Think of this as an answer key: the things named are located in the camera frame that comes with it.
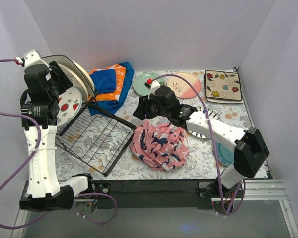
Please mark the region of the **watermelon pattern round plate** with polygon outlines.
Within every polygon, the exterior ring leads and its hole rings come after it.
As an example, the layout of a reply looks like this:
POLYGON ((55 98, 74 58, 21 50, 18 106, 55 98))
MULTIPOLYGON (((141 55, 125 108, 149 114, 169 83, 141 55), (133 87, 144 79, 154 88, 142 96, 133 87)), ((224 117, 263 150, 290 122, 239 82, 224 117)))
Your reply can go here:
POLYGON ((79 112, 82 105, 82 93, 76 88, 71 87, 59 95, 58 106, 60 108, 57 115, 57 127, 70 122, 79 112))

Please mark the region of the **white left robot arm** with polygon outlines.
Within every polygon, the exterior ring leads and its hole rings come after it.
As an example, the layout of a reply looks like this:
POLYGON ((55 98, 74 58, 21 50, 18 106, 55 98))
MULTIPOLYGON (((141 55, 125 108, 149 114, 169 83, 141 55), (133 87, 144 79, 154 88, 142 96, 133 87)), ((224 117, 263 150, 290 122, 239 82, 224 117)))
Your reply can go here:
POLYGON ((68 210, 74 198, 81 194, 91 198, 96 187, 91 174, 78 174, 59 183, 55 164, 59 95, 72 83, 56 62, 39 62, 25 67, 24 80, 28 87, 21 99, 22 127, 27 139, 29 182, 26 195, 19 205, 22 210, 43 212, 68 210))

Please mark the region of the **teal round plate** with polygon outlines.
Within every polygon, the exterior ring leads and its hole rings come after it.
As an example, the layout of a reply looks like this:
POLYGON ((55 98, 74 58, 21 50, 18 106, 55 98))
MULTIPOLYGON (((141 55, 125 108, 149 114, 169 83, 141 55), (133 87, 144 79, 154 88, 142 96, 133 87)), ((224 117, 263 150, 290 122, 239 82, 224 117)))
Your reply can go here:
POLYGON ((218 160, 221 164, 228 167, 234 163, 234 153, 231 152, 228 148, 216 142, 216 150, 218 160))

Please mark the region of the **blue striped white plate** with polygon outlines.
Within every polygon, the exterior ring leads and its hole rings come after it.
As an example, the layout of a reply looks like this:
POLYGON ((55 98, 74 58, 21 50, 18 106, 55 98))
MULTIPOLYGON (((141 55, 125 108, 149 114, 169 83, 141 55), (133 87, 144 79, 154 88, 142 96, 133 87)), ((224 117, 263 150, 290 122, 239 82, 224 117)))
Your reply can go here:
MULTIPOLYGON (((201 111, 202 113, 205 113, 204 108, 201 107, 201 106, 196 107, 196 109, 197 109, 198 111, 201 111)), ((212 110, 212 109, 210 109, 210 108, 207 108, 207 111, 208 111, 208 117, 209 117, 210 119, 221 120, 220 117, 219 117, 219 115, 218 115, 214 110, 212 110)), ((203 134, 200 134, 200 133, 197 133, 197 132, 194 132, 194 131, 189 131, 189 133, 190 133, 192 136, 197 137, 197 138, 200 138, 200 139, 208 139, 207 136, 205 136, 205 135, 203 135, 203 134)))

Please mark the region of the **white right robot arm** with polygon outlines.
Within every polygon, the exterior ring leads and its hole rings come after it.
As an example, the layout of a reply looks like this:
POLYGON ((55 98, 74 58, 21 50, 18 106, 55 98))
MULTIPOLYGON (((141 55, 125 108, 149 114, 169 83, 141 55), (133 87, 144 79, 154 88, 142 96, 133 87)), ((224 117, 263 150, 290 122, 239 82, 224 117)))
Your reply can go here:
POLYGON ((215 184, 215 192, 220 197, 228 196, 242 179, 255 177, 269 156, 259 129, 251 127, 244 130, 209 119, 196 107, 180 103, 166 86, 159 87, 149 96, 141 96, 133 115, 140 120, 166 117, 172 125, 213 138, 231 151, 234 154, 233 164, 221 173, 220 181, 215 184))

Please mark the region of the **mint green flower plate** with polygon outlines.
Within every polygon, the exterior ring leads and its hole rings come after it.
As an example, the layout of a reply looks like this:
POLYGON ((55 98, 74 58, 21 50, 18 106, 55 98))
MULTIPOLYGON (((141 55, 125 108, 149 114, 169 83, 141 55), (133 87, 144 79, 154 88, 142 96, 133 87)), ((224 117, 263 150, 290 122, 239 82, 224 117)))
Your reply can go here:
POLYGON ((145 87, 145 83, 148 79, 155 79, 159 77, 159 74, 155 72, 144 72, 136 76, 133 81, 133 89, 141 96, 146 96, 149 93, 149 89, 145 87))

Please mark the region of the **cream and pink plate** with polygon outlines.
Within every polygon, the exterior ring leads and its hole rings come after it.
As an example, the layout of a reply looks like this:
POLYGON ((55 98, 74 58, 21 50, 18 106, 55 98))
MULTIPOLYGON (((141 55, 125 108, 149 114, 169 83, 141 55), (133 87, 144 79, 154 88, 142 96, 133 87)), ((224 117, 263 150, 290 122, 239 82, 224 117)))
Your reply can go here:
MULTIPOLYGON (((202 89, 201 81, 195 75, 187 72, 179 72, 179 73, 176 73, 176 75, 186 79, 198 93, 201 91, 202 89)), ((189 86, 188 83, 186 83, 185 81, 183 81, 178 77, 170 76, 166 80, 166 86, 169 87, 175 93, 175 96, 177 98, 189 99, 196 96, 196 93, 191 88, 191 86, 189 86)))

